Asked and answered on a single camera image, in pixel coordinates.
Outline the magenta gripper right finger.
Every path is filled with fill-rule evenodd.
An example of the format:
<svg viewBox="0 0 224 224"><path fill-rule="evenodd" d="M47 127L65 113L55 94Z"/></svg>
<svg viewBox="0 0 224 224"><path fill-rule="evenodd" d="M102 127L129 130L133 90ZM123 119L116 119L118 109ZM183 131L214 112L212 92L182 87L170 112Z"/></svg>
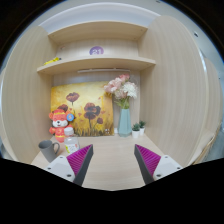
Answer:
<svg viewBox="0 0 224 224"><path fill-rule="evenodd" d="M150 184L182 169L182 166L170 156L159 156L138 144L135 145L134 155L146 184Z"/></svg>

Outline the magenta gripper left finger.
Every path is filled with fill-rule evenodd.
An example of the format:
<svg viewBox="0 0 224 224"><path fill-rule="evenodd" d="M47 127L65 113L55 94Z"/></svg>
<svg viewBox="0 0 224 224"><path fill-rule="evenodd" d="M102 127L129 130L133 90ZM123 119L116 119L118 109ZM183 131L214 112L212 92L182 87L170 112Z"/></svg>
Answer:
<svg viewBox="0 0 224 224"><path fill-rule="evenodd" d="M65 156L58 156L45 170L65 180L81 186L93 156L93 145L85 146Z"/></svg>

